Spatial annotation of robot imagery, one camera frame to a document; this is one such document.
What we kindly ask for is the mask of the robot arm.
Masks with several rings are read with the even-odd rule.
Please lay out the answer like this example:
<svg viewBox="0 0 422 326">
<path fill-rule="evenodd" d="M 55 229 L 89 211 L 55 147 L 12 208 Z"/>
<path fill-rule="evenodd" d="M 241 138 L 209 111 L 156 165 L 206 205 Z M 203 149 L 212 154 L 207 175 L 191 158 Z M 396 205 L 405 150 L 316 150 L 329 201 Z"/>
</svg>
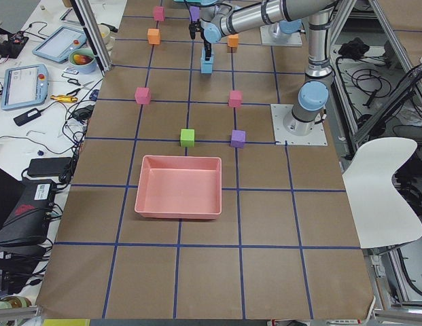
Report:
<svg viewBox="0 0 422 326">
<path fill-rule="evenodd" d="M 292 20 L 292 21 L 286 21 L 281 20 L 279 22 L 276 22 L 272 24 L 269 27 L 269 33 L 272 37 L 278 38 L 282 35 L 291 35 L 293 33 L 297 33 L 302 26 L 302 20 Z"/>
<path fill-rule="evenodd" d="M 237 7 L 229 1 L 193 1 L 200 8 L 198 31 L 210 48 L 222 38 L 250 29 L 284 24 L 306 18 L 309 58 L 305 83 L 298 100 L 283 118 L 283 127 L 294 136 L 311 133 L 317 115 L 325 107 L 332 84 L 330 63 L 330 27 L 336 1 L 259 1 Z"/>
</svg>

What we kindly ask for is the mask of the pink block near arm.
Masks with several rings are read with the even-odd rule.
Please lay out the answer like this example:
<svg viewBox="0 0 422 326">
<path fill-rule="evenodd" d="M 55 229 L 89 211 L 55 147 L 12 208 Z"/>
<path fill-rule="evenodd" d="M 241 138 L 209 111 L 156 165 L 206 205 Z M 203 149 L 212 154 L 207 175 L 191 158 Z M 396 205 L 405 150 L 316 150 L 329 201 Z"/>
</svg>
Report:
<svg viewBox="0 0 422 326">
<path fill-rule="evenodd" d="M 139 105 L 148 105 L 151 102 L 151 90 L 147 87 L 138 87 L 135 91 L 135 101 Z"/>
</svg>

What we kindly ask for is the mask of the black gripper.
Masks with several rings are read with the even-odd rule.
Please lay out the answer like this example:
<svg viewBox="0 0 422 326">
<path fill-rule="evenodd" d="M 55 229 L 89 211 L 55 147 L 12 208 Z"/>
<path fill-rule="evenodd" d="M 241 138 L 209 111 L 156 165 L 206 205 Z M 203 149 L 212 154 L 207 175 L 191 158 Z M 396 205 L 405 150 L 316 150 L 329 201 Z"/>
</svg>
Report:
<svg viewBox="0 0 422 326">
<path fill-rule="evenodd" d="M 203 45 L 204 45 L 204 60 L 210 61 L 212 57 L 211 43 L 209 43 L 206 39 L 203 39 Z"/>
</svg>

